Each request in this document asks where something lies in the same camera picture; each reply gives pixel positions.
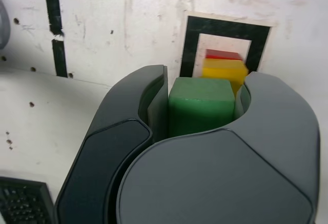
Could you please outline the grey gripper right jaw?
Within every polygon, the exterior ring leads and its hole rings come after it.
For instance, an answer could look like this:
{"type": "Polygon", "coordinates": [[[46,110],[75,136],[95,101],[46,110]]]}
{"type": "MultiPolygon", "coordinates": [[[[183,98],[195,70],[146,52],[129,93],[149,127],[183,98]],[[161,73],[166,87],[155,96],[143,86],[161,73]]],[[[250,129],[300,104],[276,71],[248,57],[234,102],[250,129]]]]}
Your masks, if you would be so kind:
{"type": "Polygon", "coordinates": [[[320,131],[307,101],[253,72],[237,119],[139,154],[117,193],[118,223],[314,223],[320,131]]]}

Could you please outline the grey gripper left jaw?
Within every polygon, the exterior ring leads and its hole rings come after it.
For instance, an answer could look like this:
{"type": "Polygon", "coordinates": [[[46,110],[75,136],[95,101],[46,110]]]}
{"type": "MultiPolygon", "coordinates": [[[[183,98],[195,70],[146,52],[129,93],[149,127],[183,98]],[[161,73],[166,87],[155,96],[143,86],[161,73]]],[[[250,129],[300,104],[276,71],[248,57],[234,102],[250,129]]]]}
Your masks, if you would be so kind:
{"type": "Polygon", "coordinates": [[[99,105],[57,197],[55,222],[116,223],[127,168],[167,137],[167,67],[142,67],[116,83],[99,105]]]}

